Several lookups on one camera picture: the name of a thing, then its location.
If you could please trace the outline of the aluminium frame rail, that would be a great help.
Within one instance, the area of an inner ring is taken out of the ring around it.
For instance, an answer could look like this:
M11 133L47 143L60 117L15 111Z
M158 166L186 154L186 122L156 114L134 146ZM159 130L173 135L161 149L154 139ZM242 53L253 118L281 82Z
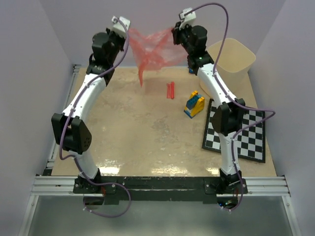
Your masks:
M265 163L242 161L248 193L240 207L217 205L212 181L221 157L202 148L208 113L183 113L194 90L199 81L183 67L149 72L142 87L136 68L117 69L88 122L94 160L112 185L105 196L75 193L74 164L53 154L49 174L35 179L21 235L300 235L269 149Z

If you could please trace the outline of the red plastic trash bag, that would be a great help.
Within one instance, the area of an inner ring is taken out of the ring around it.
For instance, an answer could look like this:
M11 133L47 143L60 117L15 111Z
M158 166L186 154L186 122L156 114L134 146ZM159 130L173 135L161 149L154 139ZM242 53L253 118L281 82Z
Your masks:
M129 30L129 46L138 68L140 86L143 86L144 71L157 71L186 60L188 54L181 45L173 43L171 30L166 28L149 35L135 28Z

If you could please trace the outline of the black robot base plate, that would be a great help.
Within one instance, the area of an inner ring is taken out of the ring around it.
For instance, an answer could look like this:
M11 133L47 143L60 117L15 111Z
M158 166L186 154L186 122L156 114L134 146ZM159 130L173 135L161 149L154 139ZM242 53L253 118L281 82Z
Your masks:
M114 177L101 176L95 186L82 177L74 181L73 193L84 195L88 204L118 205L121 201L172 201L223 203L224 197L247 194L247 184L224 186L220 177Z

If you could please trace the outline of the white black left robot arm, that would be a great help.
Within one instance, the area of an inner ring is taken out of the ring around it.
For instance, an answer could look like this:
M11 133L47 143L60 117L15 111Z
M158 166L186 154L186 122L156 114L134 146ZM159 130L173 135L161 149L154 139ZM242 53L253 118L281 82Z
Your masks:
M92 38L92 54L83 83L70 104L60 113L52 115L51 123L59 158L72 158L79 170L75 186L91 193L102 187L100 170L89 151L92 134L85 121L98 96L109 84L115 68L119 65L116 57L126 53L129 45L126 29L106 29Z

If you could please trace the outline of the black white checkerboard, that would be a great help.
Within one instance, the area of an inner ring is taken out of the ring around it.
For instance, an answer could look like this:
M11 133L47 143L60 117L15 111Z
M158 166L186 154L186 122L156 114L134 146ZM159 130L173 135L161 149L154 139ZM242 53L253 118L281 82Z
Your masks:
M216 111L213 99L210 99L207 111L207 118L204 130L202 148L217 153L221 152L220 139L217 132L214 131L211 124L212 117ZM251 125L265 118L264 112L246 111L243 116L242 127ZM237 141L238 157L250 161L266 162L266 140L265 140L265 122L252 126L238 135Z

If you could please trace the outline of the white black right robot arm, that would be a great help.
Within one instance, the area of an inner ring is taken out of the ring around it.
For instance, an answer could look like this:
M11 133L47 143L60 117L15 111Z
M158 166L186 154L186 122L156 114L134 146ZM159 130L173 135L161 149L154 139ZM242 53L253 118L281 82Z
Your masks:
M185 49L189 67L208 87L217 108L212 117L212 127L219 135L222 156L217 191L231 193L238 190L243 193L244 183L235 140L237 131L242 127L245 102L229 93L220 78L215 62L206 50L207 30L204 27L183 27L181 22L177 22L171 32L173 43Z

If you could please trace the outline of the cream plastic trash bin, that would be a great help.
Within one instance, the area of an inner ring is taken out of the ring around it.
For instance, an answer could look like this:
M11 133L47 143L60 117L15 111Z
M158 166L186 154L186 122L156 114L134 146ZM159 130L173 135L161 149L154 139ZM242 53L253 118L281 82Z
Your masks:
M255 54L241 42L233 38L227 38L224 42L221 54L222 41L219 41L208 48L208 53L213 60L219 57L216 70L219 72L224 83L233 94L241 88L248 76L248 71L256 60Z

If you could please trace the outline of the yellow blue toy block stack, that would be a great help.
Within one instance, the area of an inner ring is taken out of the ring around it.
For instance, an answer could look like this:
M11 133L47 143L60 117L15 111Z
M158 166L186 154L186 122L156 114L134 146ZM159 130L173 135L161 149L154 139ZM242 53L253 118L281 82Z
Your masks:
M189 100L186 102L184 108L184 113L190 117L194 118L198 113L200 113L205 106L205 98L198 93L197 90L191 93Z

